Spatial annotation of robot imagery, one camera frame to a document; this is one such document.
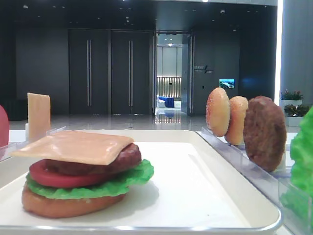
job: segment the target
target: dark wall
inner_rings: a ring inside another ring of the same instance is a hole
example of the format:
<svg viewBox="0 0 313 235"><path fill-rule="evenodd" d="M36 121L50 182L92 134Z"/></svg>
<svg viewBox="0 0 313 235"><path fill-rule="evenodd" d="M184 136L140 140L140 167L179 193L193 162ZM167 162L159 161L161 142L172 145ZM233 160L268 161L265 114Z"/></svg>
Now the dark wall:
<svg viewBox="0 0 313 235"><path fill-rule="evenodd" d="M276 9L266 22L240 32L238 94L247 99L264 95L274 100L276 65Z"/></svg>
<svg viewBox="0 0 313 235"><path fill-rule="evenodd" d="M68 32L58 28L16 31L17 97L27 92L51 98L52 114L68 114Z"/></svg>
<svg viewBox="0 0 313 235"><path fill-rule="evenodd" d="M312 0L284 0L281 91L301 91L307 105L313 105L312 9Z"/></svg>
<svg viewBox="0 0 313 235"><path fill-rule="evenodd" d="M213 73L194 71L193 114L205 114L206 101L219 79L235 79L235 88L226 89L229 98L238 94L239 34L196 31L194 66L207 66Z"/></svg>
<svg viewBox="0 0 313 235"><path fill-rule="evenodd" d="M0 100L15 99L15 32L10 23L0 24Z"/></svg>

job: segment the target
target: wall sign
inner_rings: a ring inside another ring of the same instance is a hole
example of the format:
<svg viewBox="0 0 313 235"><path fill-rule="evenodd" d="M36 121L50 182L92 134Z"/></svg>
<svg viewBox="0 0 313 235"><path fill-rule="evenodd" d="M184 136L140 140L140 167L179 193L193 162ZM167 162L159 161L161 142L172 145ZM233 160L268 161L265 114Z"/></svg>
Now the wall sign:
<svg viewBox="0 0 313 235"><path fill-rule="evenodd" d="M194 71L195 71L195 72L210 73L210 74L213 73L213 70L209 70L209 69L207 68L207 65L205 65L205 66L195 65L195 66L194 66Z"/></svg>

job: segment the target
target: glossy floor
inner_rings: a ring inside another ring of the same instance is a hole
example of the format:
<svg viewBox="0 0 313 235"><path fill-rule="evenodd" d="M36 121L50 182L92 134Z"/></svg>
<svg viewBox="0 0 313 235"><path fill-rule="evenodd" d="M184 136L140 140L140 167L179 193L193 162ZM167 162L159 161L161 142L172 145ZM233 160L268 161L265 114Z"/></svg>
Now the glossy floor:
<svg viewBox="0 0 313 235"><path fill-rule="evenodd" d="M26 121L10 122L11 130L24 130ZM110 115L110 116L52 116L52 128L66 126L68 130L81 129L147 129L147 130L191 130L200 131L206 126L205 116L187 116L177 109L158 109L150 115ZM288 132L299 132L297 127L287 127Z"/></svg>

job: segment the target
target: hamburger patty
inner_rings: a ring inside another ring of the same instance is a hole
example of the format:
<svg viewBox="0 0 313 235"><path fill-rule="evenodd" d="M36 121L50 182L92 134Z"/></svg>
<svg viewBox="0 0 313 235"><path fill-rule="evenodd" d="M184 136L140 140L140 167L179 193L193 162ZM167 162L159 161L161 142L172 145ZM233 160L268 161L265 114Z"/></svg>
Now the hamburger patty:
<svg viewBox="0 0 313 235"><path fill-rule="evenodd" d="M271 98L258 96L249 101L244 125L246 153L266 171L274 171L285 152L285 116Z"/></svg>
<svg viewBox="0 0 313 235"><path fill-rule="evenodd" d="M140 162L139 147L132 143L124 148L110 165L89 165L47 159L46 168L48 171L65 175L113 174L135 168Z"/></svg>

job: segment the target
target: red object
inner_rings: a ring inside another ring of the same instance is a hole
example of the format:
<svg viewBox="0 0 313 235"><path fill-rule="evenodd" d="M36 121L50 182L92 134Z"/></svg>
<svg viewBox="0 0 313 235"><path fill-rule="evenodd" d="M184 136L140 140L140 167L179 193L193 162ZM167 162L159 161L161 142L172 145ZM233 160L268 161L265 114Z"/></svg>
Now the red object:
<svg viewBox="0 0 313 235"><path fill-rule="evenodd" d="M8 115L0 105L0 148L9 144L10 124Z"/></svg>
<svg viewBox="0 0 313 235"><path fill-rule="evenodd" d="M38 184L54 188L79 188L104 183L115 177L114 174L64 175L46 169L45 160L34 163L29 168L30 176Z"/></svg>

